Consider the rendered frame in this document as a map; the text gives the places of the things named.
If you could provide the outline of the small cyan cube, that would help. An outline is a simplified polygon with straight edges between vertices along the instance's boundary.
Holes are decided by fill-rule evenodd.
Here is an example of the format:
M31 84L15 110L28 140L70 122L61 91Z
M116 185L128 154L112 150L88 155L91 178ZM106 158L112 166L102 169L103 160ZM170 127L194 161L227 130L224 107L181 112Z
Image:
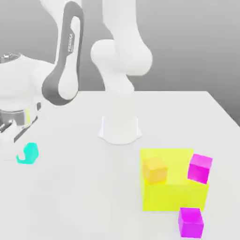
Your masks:
M33 164L39 156L38 146L35 142L29 142L23 149L25 159L20 159L16 156L17 163L19 164Z

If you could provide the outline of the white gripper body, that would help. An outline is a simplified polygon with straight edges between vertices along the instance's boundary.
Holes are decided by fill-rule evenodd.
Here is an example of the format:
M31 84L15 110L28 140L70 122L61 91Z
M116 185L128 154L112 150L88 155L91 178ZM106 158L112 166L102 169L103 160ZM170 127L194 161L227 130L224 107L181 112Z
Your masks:
M13 160L23 153L24 147L34 141L34 120L29 125L18 126L15 120L9 120L0 126L0 161Z

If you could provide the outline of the small magenta cube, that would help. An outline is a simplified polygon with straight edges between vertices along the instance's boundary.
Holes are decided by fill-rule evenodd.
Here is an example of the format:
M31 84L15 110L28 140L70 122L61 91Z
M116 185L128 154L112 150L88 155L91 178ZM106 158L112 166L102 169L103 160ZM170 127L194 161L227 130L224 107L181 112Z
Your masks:
M202 184L207 184L213 158L193 154L189 162L187 178Z
M199 208L181 207L178 217L179 231L181 237L202 237L204 222Z

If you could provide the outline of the large yellow box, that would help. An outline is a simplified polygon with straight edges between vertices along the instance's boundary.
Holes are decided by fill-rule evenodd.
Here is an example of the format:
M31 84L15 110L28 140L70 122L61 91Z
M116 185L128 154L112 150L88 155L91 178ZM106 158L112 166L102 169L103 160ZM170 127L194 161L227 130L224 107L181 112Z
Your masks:
M143 211L178 211L180 207L204 210L209 183L187 178L193 149L140 149L140 188ZM162 157L168 167L165 182L149 184L143 177L146 158Z

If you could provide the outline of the small orange cube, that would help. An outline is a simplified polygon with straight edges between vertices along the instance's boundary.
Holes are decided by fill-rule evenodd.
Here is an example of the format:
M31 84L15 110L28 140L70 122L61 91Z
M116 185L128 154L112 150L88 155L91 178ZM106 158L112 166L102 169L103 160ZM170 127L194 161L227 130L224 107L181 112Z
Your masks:
M146 158L142 162L142 174L149 184L165 182L168 167L161 157Z

